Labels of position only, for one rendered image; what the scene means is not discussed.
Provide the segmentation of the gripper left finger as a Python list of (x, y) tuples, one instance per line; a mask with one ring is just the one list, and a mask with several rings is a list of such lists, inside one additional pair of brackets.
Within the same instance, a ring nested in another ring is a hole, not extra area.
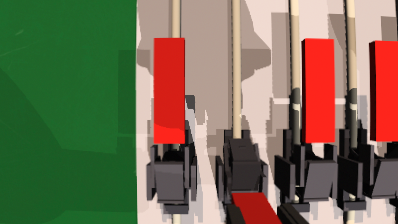
[(240, 207), (236, 207), (236, 204), (226, 205), (226, 224), (246, 224)]

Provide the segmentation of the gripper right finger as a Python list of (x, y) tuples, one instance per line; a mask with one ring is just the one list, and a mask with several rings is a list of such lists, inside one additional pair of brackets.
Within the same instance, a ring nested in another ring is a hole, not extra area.
[(282, 224), (309, 224), (290, 203), (277, 206), (277, 216)]

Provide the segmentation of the beige thin line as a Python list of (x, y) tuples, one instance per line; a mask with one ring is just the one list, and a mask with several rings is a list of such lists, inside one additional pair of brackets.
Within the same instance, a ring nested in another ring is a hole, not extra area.
[(290, 0), (293, 144), (301, 145), (299, 0)]

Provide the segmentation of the beige flexible cable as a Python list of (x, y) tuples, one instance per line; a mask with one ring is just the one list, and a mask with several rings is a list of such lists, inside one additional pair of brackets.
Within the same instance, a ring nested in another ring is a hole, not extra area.
[(240, 0), (232, 0), (232, 121), (233, 138), (242, 138)]

